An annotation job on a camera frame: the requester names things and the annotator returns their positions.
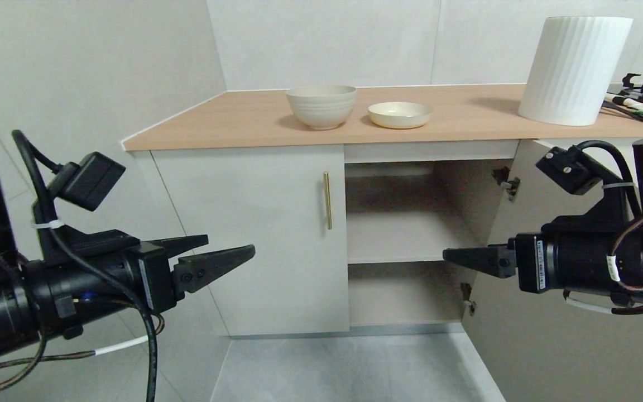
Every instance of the white ceramic bowl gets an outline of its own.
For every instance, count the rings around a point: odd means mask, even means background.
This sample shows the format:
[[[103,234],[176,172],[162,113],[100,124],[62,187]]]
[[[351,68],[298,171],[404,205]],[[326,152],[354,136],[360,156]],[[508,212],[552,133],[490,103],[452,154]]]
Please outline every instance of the white ceramic bowl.
[[[331,130],[346,122],[357,101],[357,89],[346,85],[311,85],[286,92],[291,111],[314,130]]]
[[[383,102],[368,107],[373,124],[390,129],[412,129],[431,120],[433,108],[413,102]]]

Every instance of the white cabinet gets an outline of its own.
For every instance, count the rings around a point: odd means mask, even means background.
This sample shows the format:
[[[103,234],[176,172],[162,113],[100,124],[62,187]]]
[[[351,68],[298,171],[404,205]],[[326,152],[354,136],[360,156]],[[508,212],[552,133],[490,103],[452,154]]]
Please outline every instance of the white cabinet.
[[[584,196],[567,194],[534,167],[551,145],[579,141],[521,142],[511,171],[521,178],[520,190],[515,201],[501,201],[490,242],[537,232],[560,214],[584,214],[602,197],[600,186]],[[633,166],[632,140],[610,141]],[[615,167],[604,151],[589,153]],[[523,293],[516,277],[478,274],[471,299],[474,314],[466,311],[463,326],[508,401],[643,401],[643,315],[575,308],[564,302],[561,290]]]
[[[231,336],[349,330],[343,145],[153,157],[186,234],[210,237],[199,252],[257,248],[210,285]]]

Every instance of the label sticker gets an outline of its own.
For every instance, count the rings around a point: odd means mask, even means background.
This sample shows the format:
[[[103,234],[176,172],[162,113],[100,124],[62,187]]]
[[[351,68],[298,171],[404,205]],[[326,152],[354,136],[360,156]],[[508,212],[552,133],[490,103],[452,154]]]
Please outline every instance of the label sticker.
[[[545,288],[543,241],[538,240],[538,244],[536,245],[536,249],[538,250],[538,290],[543,290]]]

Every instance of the white ribbed vase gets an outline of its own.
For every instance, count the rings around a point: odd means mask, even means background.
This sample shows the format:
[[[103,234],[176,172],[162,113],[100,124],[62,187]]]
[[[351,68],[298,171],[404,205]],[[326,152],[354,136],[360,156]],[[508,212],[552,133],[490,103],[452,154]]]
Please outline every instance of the white ribbed vase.
[[[597,121],[631,18],[547,18],[518,114],[555,125]]]

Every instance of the kitchen utensil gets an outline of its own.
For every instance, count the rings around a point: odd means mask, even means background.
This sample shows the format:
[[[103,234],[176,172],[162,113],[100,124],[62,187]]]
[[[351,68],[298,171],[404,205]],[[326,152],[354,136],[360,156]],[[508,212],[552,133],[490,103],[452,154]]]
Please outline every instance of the kitchen utensil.
[[[357,89],[347,85],[311,85],[286,92],[291,111],[314,130],[331,130],[347,121],[357,101]]]
[[[547,18],[518,114],[554,125],[594,124],[630,28],[631,18]]]
[[[383,102],[368,107],[373,124],[390,129],[412,129],[425,125],[433,113],[427,104],[414,102]]]

